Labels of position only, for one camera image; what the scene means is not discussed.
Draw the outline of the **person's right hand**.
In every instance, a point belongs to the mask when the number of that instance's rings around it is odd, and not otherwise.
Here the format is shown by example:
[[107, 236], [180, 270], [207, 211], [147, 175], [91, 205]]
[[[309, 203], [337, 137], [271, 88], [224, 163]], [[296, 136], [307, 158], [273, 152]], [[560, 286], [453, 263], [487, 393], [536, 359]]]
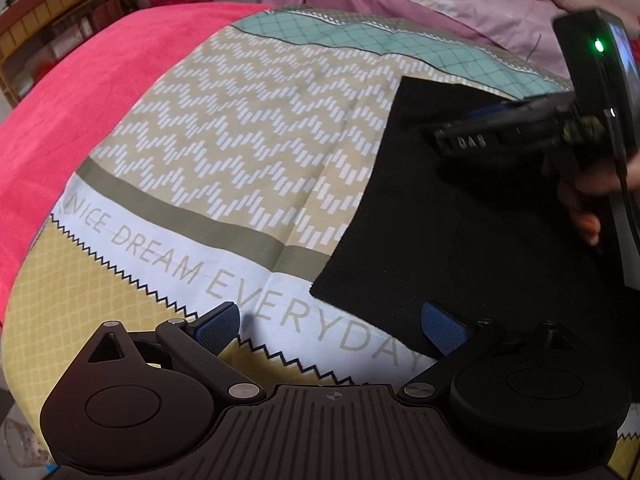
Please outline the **person's right hand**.
[[560, 185], [561, 200], [588, 244], [597, 245], [602, 230], [600, 218], [591, 206], [591, 199], [612, 196], [617, 192], [620, 192], [620, 180], [612, 162], [601, 162]]

